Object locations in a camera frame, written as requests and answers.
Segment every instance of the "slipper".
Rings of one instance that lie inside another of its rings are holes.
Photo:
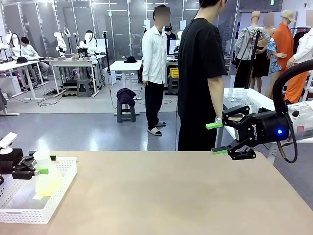
[[[164,121],[159,121],[156,126],[166,126],[166,122],[164,122]]]
[[[152,130],[148,129],[148,132],[150,132],[154,136],[162,136],[162,133],[155,127]]]

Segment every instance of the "gray stool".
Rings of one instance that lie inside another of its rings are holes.
[[[92,88],[89,79],[77,80],[77,97],[91,97]]]
[[[117,122],[121,123],[122,121],[129,119],[132,122],[136,121],[135,106],[129,105],[129,109],[122,109],[122,105],[117,101]]]
[[[172,78],[170,76],[170,80],[169,80],[169,84],[168,84],[168,94],[169,95],[177,95],[178,90],[179,90],[179,78]]]

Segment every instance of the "bottle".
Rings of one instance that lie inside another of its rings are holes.
[[[35,168],[48,168],[47,175],[36,176],[36,193],[42,197],[52,196],[62,180],[62,174],[52,162],[48,149],[38,150],[34,153],[34,158],[37,162]]]

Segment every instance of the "orange clothing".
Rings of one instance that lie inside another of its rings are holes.
[[[306,71],[289,80],[288,87],[285,93],[285,100],[289,100],[292,103],[299,102],[308,76],[309,71]]]
[[[293,57],[293,36],[290,29],[280,23],[272,38],[276,43],[278,53],[287,54],[286,58],[278,58],[278,64],[282,67],[282,72],[286,70],[287,62]]]

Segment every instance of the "plastic basket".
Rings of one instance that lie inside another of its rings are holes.
[[[0,186],[0,222],[47,224],[76,175],[76,161],[76,158],[57,158],[56,166],[63,178],[50,197],[34,199],[36,177],[14,180],[8,176]]]
[[[178,68],[170,68],[170,72],[172,78],[179,78]]]

